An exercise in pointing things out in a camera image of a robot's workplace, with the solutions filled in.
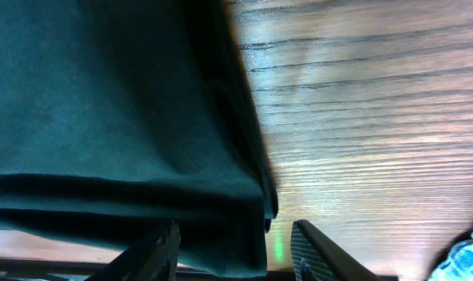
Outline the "black t-shirt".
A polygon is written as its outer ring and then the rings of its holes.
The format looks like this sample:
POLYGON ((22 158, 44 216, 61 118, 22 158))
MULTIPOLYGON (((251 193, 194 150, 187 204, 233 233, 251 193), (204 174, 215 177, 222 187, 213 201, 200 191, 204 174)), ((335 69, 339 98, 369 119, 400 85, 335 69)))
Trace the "black t-shirt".
POLYGON ((0 0, 0 229, 245 278, 277 212, 223 2, 0 0))

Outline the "light blue denim jeans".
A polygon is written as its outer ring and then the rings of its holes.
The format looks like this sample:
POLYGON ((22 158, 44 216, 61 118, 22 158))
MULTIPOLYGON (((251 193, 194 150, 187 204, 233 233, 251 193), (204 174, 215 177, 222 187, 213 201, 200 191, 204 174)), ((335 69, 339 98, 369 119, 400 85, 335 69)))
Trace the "light blue denim jeans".
POLYGON ((473 281, 473 232, 470 240, 455 244, 428 281, 473 281))

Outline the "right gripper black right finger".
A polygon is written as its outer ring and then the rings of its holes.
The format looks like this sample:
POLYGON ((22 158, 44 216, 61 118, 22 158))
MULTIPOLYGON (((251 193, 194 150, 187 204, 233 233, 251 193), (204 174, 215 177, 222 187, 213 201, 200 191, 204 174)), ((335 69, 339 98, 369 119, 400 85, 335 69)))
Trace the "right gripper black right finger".
POLYGON ((382 281, 308 220, 293 223, 290 250, 296 281, 382 281))

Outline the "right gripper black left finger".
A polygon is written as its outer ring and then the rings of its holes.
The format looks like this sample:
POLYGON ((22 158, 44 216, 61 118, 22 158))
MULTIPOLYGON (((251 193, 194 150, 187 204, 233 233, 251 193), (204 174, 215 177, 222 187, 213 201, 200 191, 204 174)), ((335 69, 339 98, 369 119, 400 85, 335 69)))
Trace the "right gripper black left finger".
POLYGON ((85 281, 173 281, 179 251, 179 226, 164 221, 85 281))

